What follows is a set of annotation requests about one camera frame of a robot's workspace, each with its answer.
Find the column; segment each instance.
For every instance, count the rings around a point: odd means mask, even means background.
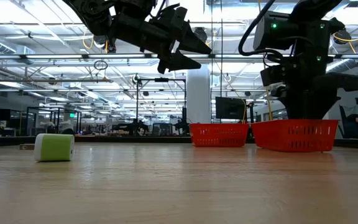
[[[186,78],[188,123],[211,123],[210,78],[208,65],[188,71]]]

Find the wooden table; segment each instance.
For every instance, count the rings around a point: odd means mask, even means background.
[[[0,147],[3,223],[358,224],[358,149],[77,143],[74,161],[35,163]]]

